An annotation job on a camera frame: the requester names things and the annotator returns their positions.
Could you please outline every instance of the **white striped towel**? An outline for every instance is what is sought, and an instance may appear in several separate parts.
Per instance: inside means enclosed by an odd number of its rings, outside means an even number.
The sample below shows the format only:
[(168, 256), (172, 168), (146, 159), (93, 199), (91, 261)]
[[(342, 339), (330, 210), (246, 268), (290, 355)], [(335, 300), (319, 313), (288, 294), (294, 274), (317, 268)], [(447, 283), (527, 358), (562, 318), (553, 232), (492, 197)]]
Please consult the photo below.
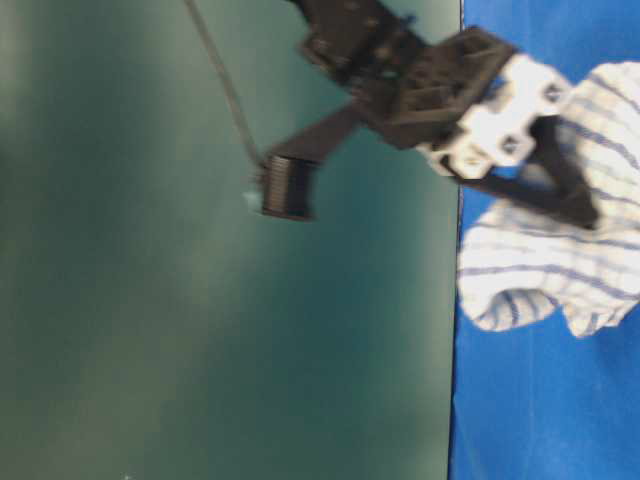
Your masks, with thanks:
[(558, 138), (592, 188), (598, 227), (496, 201), (465, 235), (458, 262), (461, 306), (484, 330), (538, 322), (560, 307), (584, 337), (617, 326), (640, 301), (640, 63), (592, 70), (573, 89)]

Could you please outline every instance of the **towel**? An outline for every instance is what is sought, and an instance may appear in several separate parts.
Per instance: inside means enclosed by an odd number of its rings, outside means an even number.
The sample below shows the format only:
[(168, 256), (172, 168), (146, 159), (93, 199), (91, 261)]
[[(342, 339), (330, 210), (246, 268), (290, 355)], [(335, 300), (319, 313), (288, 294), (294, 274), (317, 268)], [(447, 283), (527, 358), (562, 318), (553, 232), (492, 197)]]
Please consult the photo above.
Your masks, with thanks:
[[(640, 63), (603, 64), (572, 89), (558, 139), (592, 189), (593, 231), (497, 200), (465, 235), (461, 307), (483, 330), (539, 322), (561, 308), (582, 338), (640, 301)], [(544, 183), (535, 165), (522, 179)]]

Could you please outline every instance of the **blue surface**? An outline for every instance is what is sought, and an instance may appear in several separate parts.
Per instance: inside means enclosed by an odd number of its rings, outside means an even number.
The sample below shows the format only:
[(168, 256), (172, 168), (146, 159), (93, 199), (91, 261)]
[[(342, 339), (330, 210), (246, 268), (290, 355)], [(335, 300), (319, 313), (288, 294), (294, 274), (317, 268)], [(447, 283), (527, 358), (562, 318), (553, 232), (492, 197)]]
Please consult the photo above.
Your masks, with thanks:
[[(640, 61), (640, 3), (466, 0), (479, 25), (573, 83), (605, 62)], [(489, 205), (465, 191), (463, 234)], [(572, 337), (561, 314), (507, 333), (472, 326), (458, 307), (450, 476), (640, 478), (640, 309), (615, 329)]]

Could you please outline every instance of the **dark green board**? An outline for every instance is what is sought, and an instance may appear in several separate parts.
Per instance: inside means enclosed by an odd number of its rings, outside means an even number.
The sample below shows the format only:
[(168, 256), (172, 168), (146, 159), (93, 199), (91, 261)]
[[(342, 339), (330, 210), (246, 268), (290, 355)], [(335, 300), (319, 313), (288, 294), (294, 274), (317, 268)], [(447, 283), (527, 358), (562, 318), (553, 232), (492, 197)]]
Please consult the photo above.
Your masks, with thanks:
[[(286, 2), (201, 5), (261, 148), (345, 99)], [(445, 478), (456, 188), (366, 131), (316, 223), (250, 173), (180, 1), (0, 0), (0, 478)]]

